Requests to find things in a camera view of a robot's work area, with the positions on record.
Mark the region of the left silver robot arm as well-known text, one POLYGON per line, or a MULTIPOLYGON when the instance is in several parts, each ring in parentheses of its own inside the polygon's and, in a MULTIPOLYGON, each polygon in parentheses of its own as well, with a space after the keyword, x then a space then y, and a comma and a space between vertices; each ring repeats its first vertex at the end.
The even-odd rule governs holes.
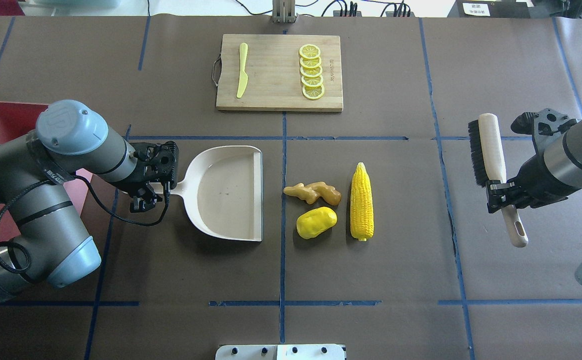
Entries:
POLYGON ((86 170, 132 198, 134 214, 170 204, 179 148, 130 143, 82 102, 51 103, 35 128, 0 145, 0 303, 46 281, 61 289, 101 256, 64 184, 86 170))

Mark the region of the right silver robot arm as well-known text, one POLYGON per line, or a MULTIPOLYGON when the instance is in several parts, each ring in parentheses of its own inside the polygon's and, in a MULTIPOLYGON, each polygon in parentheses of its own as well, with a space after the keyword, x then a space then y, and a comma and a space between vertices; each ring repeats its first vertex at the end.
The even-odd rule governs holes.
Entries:
POLYGON ((517 248, 528 244, 518 210, 564 201, 582 189, 582 120, 549 108, 525 112, 512 131, 531 135, 535 155, 508 177, 496 115, 480 114, 468 125, 471 159, 477 185, 485 187, 490 214, 502 212, 510 240, 517 248))

